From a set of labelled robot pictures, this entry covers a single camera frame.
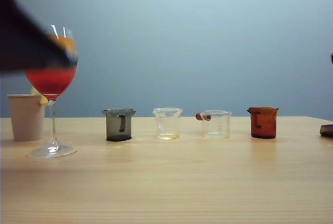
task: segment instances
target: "red liquid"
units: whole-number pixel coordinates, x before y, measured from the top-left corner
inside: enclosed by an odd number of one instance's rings
[[[25,73],[31,84],[48,100],[56,100],[72,82],[76,66],[29,69]]]

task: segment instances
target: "glass stem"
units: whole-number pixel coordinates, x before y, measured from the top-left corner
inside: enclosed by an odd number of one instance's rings
[[[58,143],[57,143],[57,136],[56,136],[56,124],[55,124],[55,118],[56,118],[56,101],[55,100],[49,100],[48,101],[48,107],[50,110],[50,138],[47,143],[47,149],[50,153],[54,153],[59,149]]]

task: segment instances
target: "clear beaker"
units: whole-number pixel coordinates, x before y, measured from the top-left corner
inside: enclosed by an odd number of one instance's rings
[[[153,114],[157,124],[157,138],[171,140],[179,137],[178,120],[181,108],[155,108]]]
[[[231,112],[224,110],[206,110],[200,112],[203,136],[208,138],[230,137],[229,125]]]

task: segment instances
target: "yellow liquid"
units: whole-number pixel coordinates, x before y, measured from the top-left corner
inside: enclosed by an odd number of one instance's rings
[[[171,140],[171,139],[175,139],[178,137],[179,137],[179,134],[159,134],[157,136],[157,138],[163,139],[163,140]]]

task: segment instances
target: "beaker handle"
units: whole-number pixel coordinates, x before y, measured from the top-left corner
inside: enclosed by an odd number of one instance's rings
[[[125,131],[125,124],[126,124],[126,116],[120,115],[120,129],[119,132],[124,132]]]

